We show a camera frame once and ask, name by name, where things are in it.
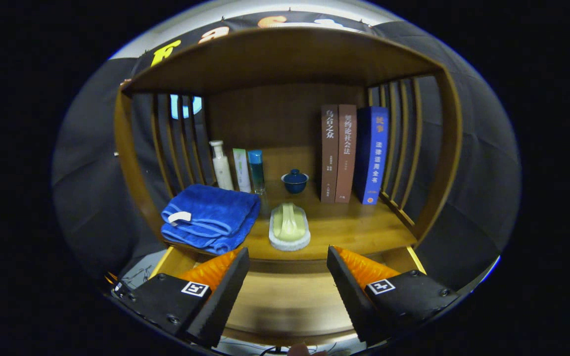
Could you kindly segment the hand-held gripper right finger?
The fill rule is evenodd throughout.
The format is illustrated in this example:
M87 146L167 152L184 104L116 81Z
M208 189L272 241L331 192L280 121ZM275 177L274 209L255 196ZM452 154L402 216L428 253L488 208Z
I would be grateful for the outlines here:
M358 339L369 346L415 332L461 297L418 269L398 272L335 245L327 266Z

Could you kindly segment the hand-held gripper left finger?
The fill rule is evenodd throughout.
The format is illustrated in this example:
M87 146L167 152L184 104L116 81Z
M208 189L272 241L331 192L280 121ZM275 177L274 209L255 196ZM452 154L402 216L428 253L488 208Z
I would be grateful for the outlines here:
M198 263L194 253L170 247L147 281L131 288L118 280L111 295L154 329L210 349L219 344L249 264L247 248Z

